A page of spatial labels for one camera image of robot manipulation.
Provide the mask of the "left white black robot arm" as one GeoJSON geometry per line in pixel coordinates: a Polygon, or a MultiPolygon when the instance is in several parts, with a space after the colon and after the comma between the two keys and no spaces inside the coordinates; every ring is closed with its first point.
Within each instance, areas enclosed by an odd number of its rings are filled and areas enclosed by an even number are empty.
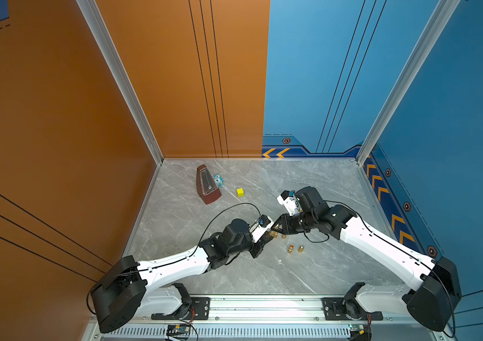
{"type": "Polygon", "coordinates": [[[118,330],[136,315],[182,318],[193,301],[179,281],[226,266],[245,252],[257,258],[273,239],[273,225],[266,215],[254,224],[234,219],[188,251],[152,261],[122,257],[89,290],[100,332],[118,330]]]}

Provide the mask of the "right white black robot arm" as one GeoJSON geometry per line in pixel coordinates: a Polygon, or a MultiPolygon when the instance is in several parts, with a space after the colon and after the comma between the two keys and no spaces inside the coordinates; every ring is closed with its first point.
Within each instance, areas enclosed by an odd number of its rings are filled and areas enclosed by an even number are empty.
{"type": "Polygon", "coordinates": [[[342,300],[342,312],[348,318],[365,319],[371,313],[410,315],[436,332],[454,325],[462,293],[457,267],[448,258],[436,260],[404,246],[346,204],[324,200],[314,187],[285,190],[277,200],[287,212],[274,223],[273,231],[291,235],[318,230],[363,251],[402,281],[397,286],[354,284],[342,300]]]}

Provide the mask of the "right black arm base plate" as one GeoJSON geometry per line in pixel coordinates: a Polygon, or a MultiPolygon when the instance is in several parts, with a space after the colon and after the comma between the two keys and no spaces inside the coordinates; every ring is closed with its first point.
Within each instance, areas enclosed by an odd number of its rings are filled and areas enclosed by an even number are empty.
{"type": "Polygon", "coordinates": [[[355,300],[329,297],[322,298],[322,309],[327,321],[383,321],[382,312],[369,313],[365,311],[355,300]]]}

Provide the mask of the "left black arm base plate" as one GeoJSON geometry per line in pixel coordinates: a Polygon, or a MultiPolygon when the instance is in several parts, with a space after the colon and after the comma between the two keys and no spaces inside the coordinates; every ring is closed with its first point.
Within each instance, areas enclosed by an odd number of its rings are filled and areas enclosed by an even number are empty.
{"type": "Polygon", "coordinates": [[[177,319],[185,321],[206,321],[210,312],[210,297],[191,297],[182,301],[180,308],[170,315],[153,314],[153,321],[173,321],[177,319]]]}

